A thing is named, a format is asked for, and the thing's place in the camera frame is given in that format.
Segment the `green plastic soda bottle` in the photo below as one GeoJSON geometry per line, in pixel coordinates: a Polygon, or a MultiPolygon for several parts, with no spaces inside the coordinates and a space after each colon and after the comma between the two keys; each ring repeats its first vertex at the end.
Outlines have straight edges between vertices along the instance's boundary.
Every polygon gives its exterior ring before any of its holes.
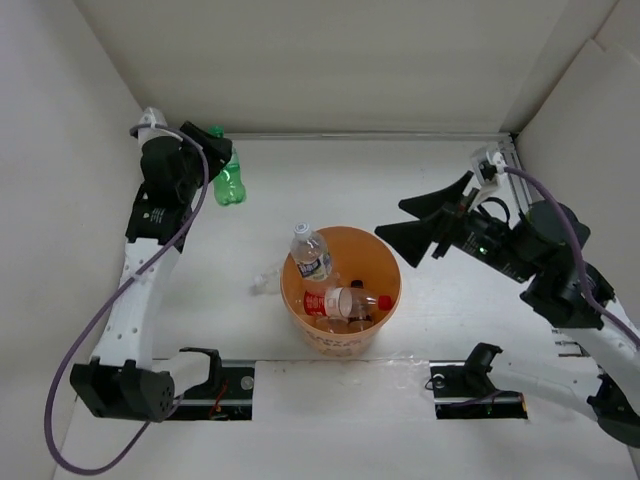
{"type": "Polygon", "coordinates": [[[213,179],[214,197],[223,207],[241,204],[247,198],[246,188],[241,178],[241,165],[235,146],[229,163],[213,179]]]}

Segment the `clear bottle black cap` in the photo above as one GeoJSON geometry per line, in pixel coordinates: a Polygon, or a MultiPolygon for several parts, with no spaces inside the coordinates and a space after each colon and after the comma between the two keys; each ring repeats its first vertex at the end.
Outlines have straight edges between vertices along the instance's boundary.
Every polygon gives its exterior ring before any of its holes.
{"type": "Polygon", "coordinates": [[[366,290],[355,301],[352,316],[348,319],[348,331],[359,333],[374,325],[373,312],[376,309],[377,299],[373,293],[366,290]]]}

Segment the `clear bottle blue yellow label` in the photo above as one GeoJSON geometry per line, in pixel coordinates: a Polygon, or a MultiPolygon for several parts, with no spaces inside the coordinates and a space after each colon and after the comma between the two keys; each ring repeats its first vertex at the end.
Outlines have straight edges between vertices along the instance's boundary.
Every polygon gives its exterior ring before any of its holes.
{"type": "Polygon", "coordinates": [[[333,263],[328,244],[307,222],[294,226],[290,254],[303,280],[321,283],[332,275],[333,263]]]}

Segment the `clear bottle red label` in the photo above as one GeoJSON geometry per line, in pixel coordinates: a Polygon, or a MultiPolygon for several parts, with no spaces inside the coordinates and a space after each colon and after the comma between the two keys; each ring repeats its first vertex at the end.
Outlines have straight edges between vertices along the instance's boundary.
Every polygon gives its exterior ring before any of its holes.
{"type": "MultiPolygon", "coordinates": [[[[338,287],[326,290],[322,294],[306,292],[302,299],[302,309],[306,315],[314,317],[342,317],[352,316],[354,301],[365,293],[365,289],[354,287],[338,287]]],[[[376,296],[377,311],[390,311],[394,300],[388,295],[376,296]]]]}

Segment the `clear crushed unlabelled bottle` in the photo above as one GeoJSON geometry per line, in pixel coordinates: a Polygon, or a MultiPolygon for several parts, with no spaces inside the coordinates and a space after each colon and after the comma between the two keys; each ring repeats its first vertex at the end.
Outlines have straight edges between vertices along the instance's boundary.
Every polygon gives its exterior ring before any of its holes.
{"type": "Polygon", "coordinates": [[[251,286],[253,295],[276,295],[280,292],[281,267],[255,275],[251,286]]]}

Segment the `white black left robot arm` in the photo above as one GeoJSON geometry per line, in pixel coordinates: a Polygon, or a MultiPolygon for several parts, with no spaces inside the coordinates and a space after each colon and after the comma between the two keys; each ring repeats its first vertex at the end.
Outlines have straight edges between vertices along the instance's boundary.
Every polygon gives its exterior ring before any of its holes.
{"type": "Polygon", "coordinates": [[[125,232],[119,295],[90,361],[73,365],[70,383],[98,418],[161,422],[190,388],[208,397],[222,387],[216,351],[184,347],[156,362],[152,347],[163,291],[233,144],[222,131],[191,122],[170,129],[147,121],[133,135],[141,145],[143,180],[125,232]]]}

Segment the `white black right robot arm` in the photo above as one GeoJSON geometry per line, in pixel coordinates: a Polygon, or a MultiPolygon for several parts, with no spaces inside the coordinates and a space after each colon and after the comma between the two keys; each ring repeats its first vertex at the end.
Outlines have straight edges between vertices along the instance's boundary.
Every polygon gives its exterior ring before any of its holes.
{"type": "Polygon", "coordinates": [[[574,410],[615,440],[639,445],[639,331],[613,314],[614,288],[582,257],[590,236],[549,192],[515,225],[485,208],[466,172],[449,187],[400,201],[408,222],[378,226],[376,235],[410,266],[426,254],[438,259],[457,249],[505,277],[525,284],[519,298],[554,329],[572,338],[596,362],[584,376],[530,367],[502,347],[480,342],[466,359],[439,361],[430,385],[445,419],[475,417],[500,397],[530,394],[574,410]]]}

